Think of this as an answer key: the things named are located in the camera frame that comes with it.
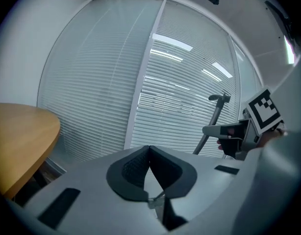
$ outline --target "gray panel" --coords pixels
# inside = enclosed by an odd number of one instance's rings
[[[80,163],[39,191],[25,209],[39,216],[65,189],[81,191],[58,231],[71,234],[162,234],[166,229],[144,202],[123,200],[108,185],[109,166],[132,152],[133,148]]]
[[[236,177],[236,175],[215,170],[214,168],[218,165],[223,165],[240,169],[243,163],[238,160],[197,156],[160,146],[157,147],[188,162],[198,173],[197,181],[191,191],[185,197],[171,200],[176,215],[182,216],[188,221],[195,218],[217,200]]]
[[[242,162],[235,179],[217,200],[189,223],[175,229],[171,234],[231,234],[236,215],[251,188],[260,154],[261,149],[250,152]]]

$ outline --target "floor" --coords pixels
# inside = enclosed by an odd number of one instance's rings
[[[45,178],[48,184],[60,176],[55,172],[53,172],[53,170],[49,167],[49,165],[47,165],[46,162],[44,162],[40,166],[39,170],[43,174],[43,177]],[[21,188],[21,190],[15,195],[15,197],[12,200],[16,202],[18,205],[23,207],[26,204],[26,202],[40,189],[41,187],[38,185],[36,180],[32,177]]]

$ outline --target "window blinds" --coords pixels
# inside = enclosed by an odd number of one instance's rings
[[[141,60],[162,0],[94,0],[46,62],[38,106],[61,122],[56,153],[84,161],[123,149]]]
[[[232,42],[209,19],[172,1],[165,5],[156,34],[163,38],[156,37],[150,51],[131,147],[154,144],[192,153],[215,109],[216,102],[208,100],[211,94],[231,95],[217,123],[237,121],[240,88],[229,47]],[[165,37],[193,48],[184,49]],[[221,157],[217,146],[210,138],[200,155]]]

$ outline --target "table leg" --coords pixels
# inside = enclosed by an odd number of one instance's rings
[[[40,170],[37,170],[34,175],[33,178],[35,179],[36,183],[43,188],[44,186],[47,185],[47,181],[44,178],[43,174],[40,172]]]

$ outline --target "metal pole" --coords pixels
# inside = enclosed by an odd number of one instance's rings
[[[214,111],[214,114],[213,114],[213,116],[211,117],[211,120],[210,120],[210,122],[209,122],[208,125],[215,125],[215,124],[216,124],[216,122],[217,122],[217,120],[218,120],[218,118],[219,118],[220,112],[221,112],[221,108],[216,107],[216,109],[215,109],[215,111]],[[200,151],[202,150],[202,148],[203,148],[204,145],[206,144],[208,138],[209,138],[209,136],[207,136],[207,135],[205,135],[205,134],[203,135],[203,137],[201,138],[201,140],[200,140],[198,146],[196,146],[196,148],[195,148],[193,154],[196,154],[196,155],[197,155],[197,154],[200,153]]]
[[[224,107],[225,103],[229,103],[230,102],[230,98],[231,96],[227,96],[225,93],[221,96],[221,95],[211,95],[208,100],[210,101],[214,101],[217,99],[217,104],[216,104],[216,108],[214,111],[213,116],[211,117],[211,120],[209,122],[208,125],[215,125],[217,123],[217,120],[219,118],[220,112]],[[193,154],[199,154],[200,151],[202,150],[203,146],[206,144],[207,140],[208,140],[209,136],[207,135],[203,135],[203,137],[201,138],[201,141],[199,142],[198,146],[196,146]],[[165,195],[165,192],[162,191],[157,197],[151,199],[151,203],[154,203],[156,200],[158,200],[160,197],[162,197],[163,195]]]

